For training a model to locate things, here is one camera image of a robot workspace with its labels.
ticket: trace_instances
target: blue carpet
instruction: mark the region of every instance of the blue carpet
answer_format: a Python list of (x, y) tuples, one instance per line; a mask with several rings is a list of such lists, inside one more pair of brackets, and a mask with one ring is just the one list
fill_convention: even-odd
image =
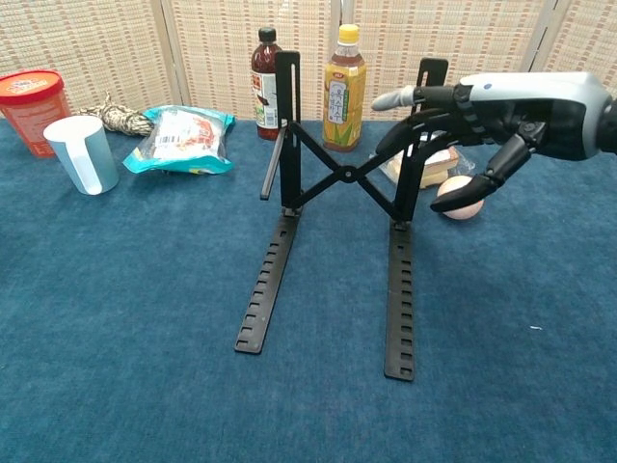
[[(465, 223), (421, 193), (404, 383), (383, 376), (388, 217), (358, 185), (307, 205), (248, 356), (272, 144), (241, 122), (236, 169), (187, 177), (132, 175), (139, 139), (109, 142), (120, 184), (86, 197), (0, 122), (0, 462), (617, 461), (614, 156), (534, 157)], [(303, 168), (326, 174), (307, 150)]]

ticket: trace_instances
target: black bottle cap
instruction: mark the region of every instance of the black bottle cap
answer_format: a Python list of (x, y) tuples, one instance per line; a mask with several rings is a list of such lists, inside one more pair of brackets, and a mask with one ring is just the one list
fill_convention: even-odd
[(276, 41), (277, 30), (274, 27), (262, 27), (259, 29), (260, 41)]

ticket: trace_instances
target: plastic bottle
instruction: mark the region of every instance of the plastic bottle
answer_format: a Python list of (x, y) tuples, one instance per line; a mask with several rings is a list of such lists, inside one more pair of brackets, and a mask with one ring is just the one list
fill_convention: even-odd
[(281, 50), (276, 44), (277, 31), (272, 27), (262, 27), (259, 29), (259, 41), (261, 43), (251, 58), (257, 134), (265, 140), (276, 140), (279, 135), (279, 118), (274, 55)]
[(360, 141), (366, 64), (358, 49), (360, 28), (342, 24), (338, 46), (326, 65), (324, 147), (350, 151)]

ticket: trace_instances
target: woven screen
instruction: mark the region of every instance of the woven screen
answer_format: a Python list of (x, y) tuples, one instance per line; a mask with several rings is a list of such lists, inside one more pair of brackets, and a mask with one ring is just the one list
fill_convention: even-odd
[(0, 74), (59, 71), (73, 111), (101, 103), (105, 91), (137, 110), (173, 102), (171, 56), (147, 0), (4, 0), (0, 46)]
[(545, 63), (545, 70), (586, 70), (617, 95), (617, 4), (573, 0)]
[(450, 63), (447, 82), (479, 71), (518, 71), (536, 25), (540, 0), (356, 0), (361, 53), (369, 65), (365, 119), (409, 111), (370, 111), (382, 92), (416, 83), (422, 57)]
[(277, 29), (277, 43), (301, 54), (303, 119), (320, 119), (323, 65), (328, 59), (330, 2), (321, 0), (169, 0), (190, 103), (255, 117), (251, 55), (260, 27)]

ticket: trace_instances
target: snack bag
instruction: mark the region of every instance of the snack bag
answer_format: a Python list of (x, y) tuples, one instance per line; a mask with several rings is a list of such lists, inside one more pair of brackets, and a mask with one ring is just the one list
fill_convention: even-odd
[(161, 169), (222, 174), (233, 168), (233, 163), (226, 158), (224, 143), (233, 116), (186, 106), (162, 106), (144, 114), (155, 127), (124, 159), (129, 171), (139, 174)]

